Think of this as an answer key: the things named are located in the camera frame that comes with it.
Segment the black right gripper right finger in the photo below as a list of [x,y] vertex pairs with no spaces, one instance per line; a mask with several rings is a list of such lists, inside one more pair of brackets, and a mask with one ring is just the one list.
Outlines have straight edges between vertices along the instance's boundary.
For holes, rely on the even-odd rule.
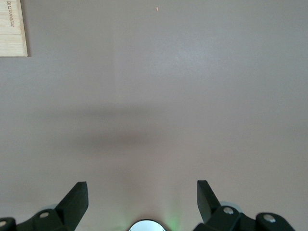
[[221,205],[206,180],[197,182],[197,205],[203,222],[196,231],[293,231],[282,216],[262,212],[252,219],[230,205]]

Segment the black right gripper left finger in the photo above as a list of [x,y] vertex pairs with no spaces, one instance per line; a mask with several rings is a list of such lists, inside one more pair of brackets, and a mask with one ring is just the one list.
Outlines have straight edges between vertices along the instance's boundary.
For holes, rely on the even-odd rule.
[[17,224],[12,217],[0,219],[2,231],[74,231],[88,209],[88,187],[77,182],[53,209],[43,209]]

